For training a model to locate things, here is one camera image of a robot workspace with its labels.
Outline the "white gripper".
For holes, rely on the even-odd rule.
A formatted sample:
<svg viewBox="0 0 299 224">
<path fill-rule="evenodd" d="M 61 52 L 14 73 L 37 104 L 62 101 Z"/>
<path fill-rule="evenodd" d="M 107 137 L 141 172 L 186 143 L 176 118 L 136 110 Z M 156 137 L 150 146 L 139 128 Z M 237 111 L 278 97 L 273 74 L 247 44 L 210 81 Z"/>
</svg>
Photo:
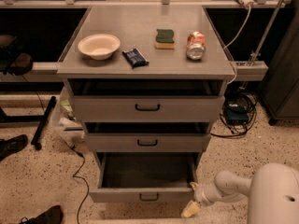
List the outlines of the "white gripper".
<svg viewBox="0 0 299 224">
<path fill-rule="evenodd" d="M 197 202 L 189 201 L 187 203 L 181 213 L 181 216 L 184 218 L 192 217 L 197 214 L 201 209 L 201 205 L 210 206 L 218 200 L 218 190 L 214 182 L 200 185 L 196 182 L 191 182 L 190 185 L 194 190 L 194 199 Z"/>
</svg>

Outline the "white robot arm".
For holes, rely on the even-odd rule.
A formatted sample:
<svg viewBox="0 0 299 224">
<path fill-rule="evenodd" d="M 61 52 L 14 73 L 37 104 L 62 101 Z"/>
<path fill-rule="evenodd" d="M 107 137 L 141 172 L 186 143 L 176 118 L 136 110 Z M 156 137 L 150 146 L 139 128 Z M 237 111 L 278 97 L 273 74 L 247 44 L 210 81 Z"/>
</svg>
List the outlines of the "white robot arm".
<svg viewBox="0 0 299 224">
<path fill-rule="evenodd" d="M 202 206 L 215 202 L 233 203 L 247 197 L 247 224 L 299 224 L 299 172 L 284 164 L 268 163 L 252 178 L 220 171 L 213 181 L 191 182 L 191 186 L 194 199 L 182 217 L 192 217 Z"/>
</svg>

